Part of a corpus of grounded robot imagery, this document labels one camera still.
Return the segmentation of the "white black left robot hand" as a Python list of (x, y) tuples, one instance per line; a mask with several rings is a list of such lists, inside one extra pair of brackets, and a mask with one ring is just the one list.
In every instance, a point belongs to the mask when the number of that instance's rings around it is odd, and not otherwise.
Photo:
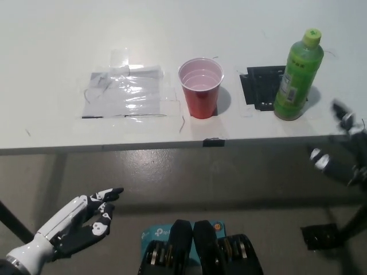
[(31, 241), (1, 259), (1, 274), (40, 274), (45, 264), (72, 255), (110, 234), (115, 206), (124, 188), (109, 188), (72, 199), (42, 225)]

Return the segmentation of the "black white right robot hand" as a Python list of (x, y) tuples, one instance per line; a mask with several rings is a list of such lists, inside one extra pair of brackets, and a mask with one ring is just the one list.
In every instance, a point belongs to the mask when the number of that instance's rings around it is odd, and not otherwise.
[(346, 186), (366, 184), (366, 122), (357, 123), (356, 115), (344, 103), (334, 100), (331, 111), (343, 132), (343, 139), (329, 136), (331, 142), (340, 144), (354, 158), (353, 164), (343, 163), (314, 146), (307, 146), (310, 162), (328, 178)]

